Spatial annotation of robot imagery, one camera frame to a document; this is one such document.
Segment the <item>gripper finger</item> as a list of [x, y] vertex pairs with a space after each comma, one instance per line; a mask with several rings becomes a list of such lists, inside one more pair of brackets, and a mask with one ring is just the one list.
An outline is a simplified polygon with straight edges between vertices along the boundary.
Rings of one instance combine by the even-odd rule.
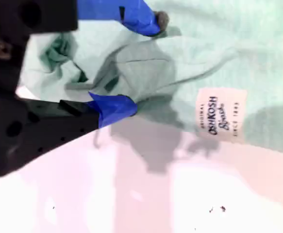
[[169, 23], [166, 12], [152, 10], [143, 0], [23, 0], [18, 10], [34, 33], [68, 32], [76, 30], [80, 20], [107, 20], [154, 37]]
[[0, 177], [46, 152], [137, 113], [125, 95], [90, 94], [88, 102], [0, 96]]

